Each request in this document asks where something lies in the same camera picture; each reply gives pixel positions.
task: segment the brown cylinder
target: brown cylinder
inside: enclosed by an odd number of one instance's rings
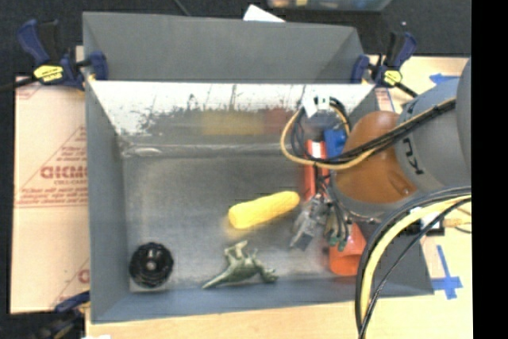
[[[388,133],[397,125],[397,120],[398,114],[385,110],[366,114],[349,134],[344,152]],[[417,190],[398,165],[393,147],[338,171],[335,180],[344,195],[366,203],[397,202]]]

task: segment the orange component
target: orange component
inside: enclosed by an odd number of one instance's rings
[[[339,252],[337,246],[333,246],[329,250],[328,265],[330,271],[342,276],[356,275],[366,244],[367,242],[360,228],[356,223],[353,223],[344,250]]]
[[[307,151],[315,157],[326,157],[325,142],[316,142],[312,140],[306,141]],[[313,165],[306,165],[303,168],[303,199],[304,202],[309,201],[316,195],[316,175],[326,177],[329,175],[329,170],[325,168],[316,168]]]
[[[397,125],[397,120],[398,114],[385,110],[366,114],[355,124],[343,151],[388,133]],[[417,190],[400,168],[393,146],[357,165],[337,171],[335,180],[343,194],[366,203],[397,202]]]

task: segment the green dinosaur toy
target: green dinosaur toy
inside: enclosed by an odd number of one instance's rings
[[[266,268],[256,258],[257,250],[252,254],[245,255],[242,249],[247,245],[247,241],[241,241],[234,246],[228,247],[224,251],[224,256],[227,259],[229,266],[219,275],[212,278],[208,283],[205,283],[202,288],[216,287],[224,283],[239,283],[245,279],[249,279],[256,274],[261,276],[265,283],[273,283],[277,280],[278,276],[275,275],[275,270]]]

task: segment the yellow corn toy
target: yellow corn toy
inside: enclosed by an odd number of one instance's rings
[[[289,212],[299,202],[300,195],[297,192],[277,192],[231,206],[228,211],[228,218],[231,225],[236,229],[247,229]]]

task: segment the cardboard sheet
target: cardboard sheet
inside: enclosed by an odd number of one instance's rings
[[[13,314],[51,310],[90,282],[84,93],[19,88],[15,117]]]

